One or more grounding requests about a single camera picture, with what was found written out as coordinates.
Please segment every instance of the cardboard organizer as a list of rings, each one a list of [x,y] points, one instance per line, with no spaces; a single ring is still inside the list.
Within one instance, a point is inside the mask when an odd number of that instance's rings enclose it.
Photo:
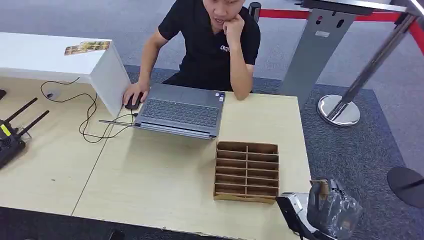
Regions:
[[[215,200],[273,204],[278,194],[277,145],[229,141],[216,145]]]

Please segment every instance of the mouse cable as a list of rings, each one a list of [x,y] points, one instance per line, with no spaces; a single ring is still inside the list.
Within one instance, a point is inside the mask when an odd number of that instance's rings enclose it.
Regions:
[[[90,105],[90,107],[88,107],[88,109],[87,109],[87,118],[81,123],[81,125],[79,125],[79,133],[82,135],[82,137],[84,138],[84,140],[86,141],[86,142],[88,142],[88,143],[91,143],[91,144],[96,144],[96,143],[99,143],[101,140],[103,140],[103,139],[112,139],[112,138],[114,138],[114,137],[116,137],[118,134],[120,134],[122,131],[124,131],[125,129],[127,129],[128,128],[128,126],[127,127],[125,127],[125,128],[123,128],[123,129],[121,129],[120,131],[118,131],[115,135],[113,135],[113,136],[106,136],[106,134],[107,134],[107,131],[108,131],[108,128],[112,125],[111,123],[109,123],[108,125],[107,125],[107,127],[106,127],[106,129],[104,130],[104,132],[103,132],[103,135],[102,136],[96,136],[96,135],[92,135],[92,134],[87,134],[86,133],[86,129],[87,129],[87,127],[88,127],[88,125],[89,125],[89,121],[90,121],[90,119],[92,118],[92,116],[94,115],[94,113],[96,112],[96,110],[97,110],[97,104],[96,104],[96,101],[97,101],[97,98],[98,98],[98,94],[96,93],[95,94],[95,98],[93,98],[90,94],[88,94],[88,93],[81,93],[81,94],[78,94],[78,95],[76,95],[76,96],[74,96],[74,97],[71,97],[71,98],[69,98],[69,99],[66,99],[66,100],[53,100],[53,99],[51,99],[51,95],[49,96],[49,94],[45,94],[44,93],[44,91],[43,91],[43,87],[44,87],[44,85],[46,85],[46,84],[48,84],[48,83],[54,83],[54,84],[59,84],[59,85],[71,85],[71,84],[73,84],[73,83],[75,83],[76,81],[78,81],[80,78],[78,77],[77,79],[75,79],[74,81],[71,81],[71,82],[59,82],[59,81],[45,81],[41,86],[40,86],[40,90],[41,90],[41,93],[42,93],[42,95],[47,99],[47,100],[49,100],[49,101],[51,101],[51,102],[54,102],[54,103],[65,103],[65,102],[68,102],[68,101],[71,101],[71,100],[73,100],[73,99],[76,99],[76,98],[79,98],[79,97],[81,97],[81,96],[88,96],[91,100],[92,100],[92,104]],[[122,115],[122,116],[119,116],[119,117],[117,117],[117,118],[115,118],[114,120],[112,120],[112,122],[115,122],[116,120],[118,120],[118,119],[120,119],[120,118],[123,118],[123,117],[126,117],[126,116],[130,116],[131,115],[131,123],[130,124],[132,124],[133,122],[134,122],[134,116],[135,115],[137,115],[137,113],[133,113],[133,110],[131,110],[131,114],[125,114],[125,115]],[[87,137],[92,137],[92,138],[97,138],[98,140],[96,140],[96,141],[92,141],[92,140],[89,140],[89,139],[87,139]]]

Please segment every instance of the man's right hand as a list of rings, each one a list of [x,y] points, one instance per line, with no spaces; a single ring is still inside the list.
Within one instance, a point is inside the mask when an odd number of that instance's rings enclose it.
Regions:
[[[149,94],[149,84],[137,82],[134,84],[131,84],[123,94],[123,104],[127,105],[128,101],[130,100],[131,96],[134,95],[132,98],[132,105],[136,105],[137,99],[139,98],[140,93],[143,93],[143,97],[141,97],[140,102],[144,102],[147,98],[147,95]]]

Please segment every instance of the sticker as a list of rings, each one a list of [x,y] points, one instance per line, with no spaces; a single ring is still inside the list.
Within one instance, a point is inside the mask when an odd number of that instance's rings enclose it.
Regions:
[[[9,129],[4,124],[2,124],[0,126],[0,129],[3,130],[4,134],[6,134],[6,136],[9,137],[11,135],[11,132],[9,131]]]
[[[330,36],[330,33],[326,31],[316,31],[315,35],[323,38],[328,38]]]

